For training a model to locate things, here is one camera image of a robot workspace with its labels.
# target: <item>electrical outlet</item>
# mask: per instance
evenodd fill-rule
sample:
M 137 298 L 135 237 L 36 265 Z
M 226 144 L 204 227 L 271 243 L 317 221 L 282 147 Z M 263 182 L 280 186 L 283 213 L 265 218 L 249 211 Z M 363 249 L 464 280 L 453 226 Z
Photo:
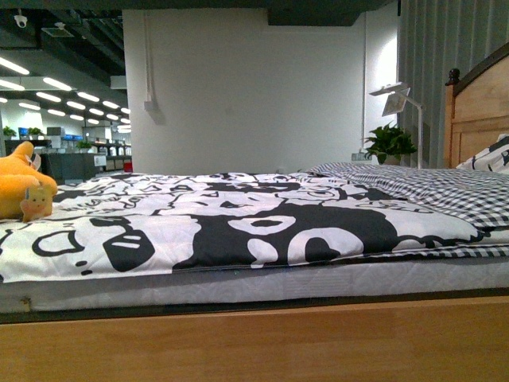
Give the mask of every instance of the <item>electrical outlet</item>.
M 369 153 L 352 153 L 352 162 L 370 161 Z

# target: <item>cartoon print duvet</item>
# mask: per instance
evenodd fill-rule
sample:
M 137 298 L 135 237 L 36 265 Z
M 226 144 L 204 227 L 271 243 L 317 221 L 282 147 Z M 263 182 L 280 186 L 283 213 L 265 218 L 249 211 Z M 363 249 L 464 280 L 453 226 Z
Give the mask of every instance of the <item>cartoon print duvet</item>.
M 0 283 L 503 255 L 508 239 L 337 178 L 135 173 L 61 186 L 51 216 L 1 221 Z

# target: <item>wooden bed frame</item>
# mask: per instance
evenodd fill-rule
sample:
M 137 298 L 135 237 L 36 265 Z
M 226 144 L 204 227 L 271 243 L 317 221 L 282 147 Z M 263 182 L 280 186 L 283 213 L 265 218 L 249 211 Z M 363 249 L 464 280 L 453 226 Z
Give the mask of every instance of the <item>wooden bed frame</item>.
M 447 89 L 449 167 L 509 130 L 503 49 Z M 4 324 L 0 378 L 508 381 L 508 321 L 502 295 Z

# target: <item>wooden headboard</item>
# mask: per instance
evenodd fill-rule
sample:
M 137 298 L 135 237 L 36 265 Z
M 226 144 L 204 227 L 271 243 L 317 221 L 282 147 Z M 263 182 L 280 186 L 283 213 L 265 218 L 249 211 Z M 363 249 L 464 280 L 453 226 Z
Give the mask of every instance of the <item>wooden headboard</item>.
M 448 84 L 444 165 L 453 168 L 509 133 L 509 43 Z

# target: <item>air vent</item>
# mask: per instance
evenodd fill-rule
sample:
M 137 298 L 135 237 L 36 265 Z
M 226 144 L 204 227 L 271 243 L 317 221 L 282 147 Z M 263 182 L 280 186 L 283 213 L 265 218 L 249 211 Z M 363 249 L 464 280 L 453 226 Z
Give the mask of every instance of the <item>air vent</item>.
M 74 37 L 72 33 L 61 28 L 41 28 L 41 30 L 46 32 L 51 37 Z

